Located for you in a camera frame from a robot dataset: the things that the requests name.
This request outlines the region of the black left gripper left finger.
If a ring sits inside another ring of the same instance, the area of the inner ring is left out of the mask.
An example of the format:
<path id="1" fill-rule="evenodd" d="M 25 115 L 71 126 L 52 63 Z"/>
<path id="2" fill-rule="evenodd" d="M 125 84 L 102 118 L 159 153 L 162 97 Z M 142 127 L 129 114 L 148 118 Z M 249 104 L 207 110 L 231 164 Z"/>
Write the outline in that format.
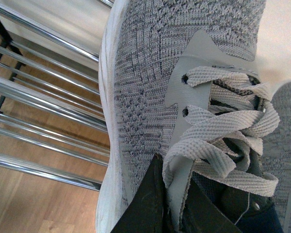
<path id="1" fill-rule="evenodd" d="M 162 157 L 155 154 L 126 211 L 112 229 L 113 233 L 162 233 L 165 188 Z"/>

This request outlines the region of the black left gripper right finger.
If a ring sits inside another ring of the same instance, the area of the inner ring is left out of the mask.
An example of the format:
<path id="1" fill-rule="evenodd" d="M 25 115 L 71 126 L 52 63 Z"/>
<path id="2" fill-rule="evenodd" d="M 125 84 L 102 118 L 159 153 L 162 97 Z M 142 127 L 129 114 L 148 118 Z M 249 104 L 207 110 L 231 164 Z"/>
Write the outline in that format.
<path id="1" fill-rule="evenodd" d="M 195 181 L 191 181 L 182 214 L 182 231 L 239 233 L 240 229 L 211 202 Z"/>

